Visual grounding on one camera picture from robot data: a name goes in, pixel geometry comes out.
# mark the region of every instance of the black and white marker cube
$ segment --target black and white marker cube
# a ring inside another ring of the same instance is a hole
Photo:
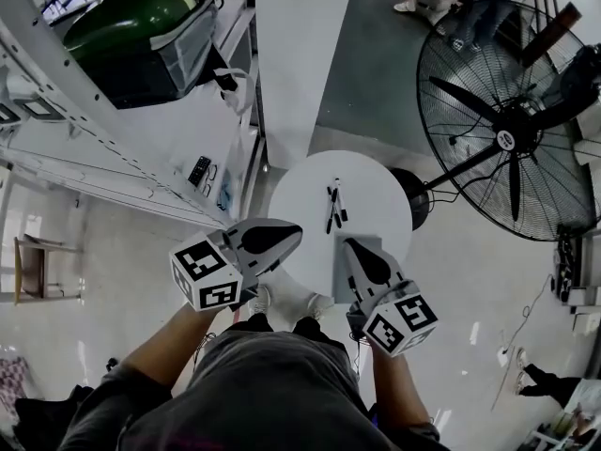
[[[199,232],[170,253],[173,280],[196,311],[239,302],[242,274]]]
[[[420,292],[376,306],[363,332],[391,356],[422,344],[438,319]]]

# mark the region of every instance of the fan base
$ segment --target fan base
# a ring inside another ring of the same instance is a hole
[[[405,169],[389,169],[394,178],[401,184],[405,194],[412,195],[424,188],[424,183],[412,172]],[[428,192],[417,194],[409,200],[411,217],[413,218],[413,230],[419,229],[425,222],[430,209],[430,197]]]

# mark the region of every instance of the black pants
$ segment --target black pants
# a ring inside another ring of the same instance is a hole
[[[551,396],[565,408],[574,394],[580,378],[558,378],[535,365],[527,365],[524,371],[536,382],[535,386],[526,386],[521,390],[522,396]]]
[[[257,313],[253,314],[248,320],[237,322],[236,324],[228,327],[226,331],[255,331],[257,333],[272,333],[273,329],[267,321],[265,314]],[[315,342],[325,342],[335,346],[339,350],[347,352],[347,348],[341,342],[330,339],[321,332],[319,322],[313,318],[302,318],[297,325],[294,326],[292,331],[294,334],[302,335],[307,339],[311,339]]]

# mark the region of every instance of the person's jeans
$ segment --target person's jeans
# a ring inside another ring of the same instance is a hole
[[[248,320],[242,320],[231,325],[226,331],[254,331],[256,333],[271,333],[273,329],[267,321],[267,316],[262,313],[253,314]],[[323,342],[335,346],[339,350],[347,352],[347,348],[341,342],[330,339],[321,332],[319,322],[313,318],[302,318],[292,330],[292,333],[302,335],[315,342]]]
[[[527,365],[524,371],[536,382],[536,385],[522,389],[520,391],[522,396],[550,396],[560,403],[562,408],[567,406],[576,386],[581,381],[580,378],[558,378],[555,374],[545,372],[535,365]]]
[[[470,12],[457,27],[453,38],[466,43],[473,41],[480,46],[487,45],[514,9],[508,2],[510,0],[474,0]]]

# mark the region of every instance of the white pillar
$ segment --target white pillar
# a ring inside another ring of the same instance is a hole
[[[348,0],[256,0],[270,164],[304,159]]]

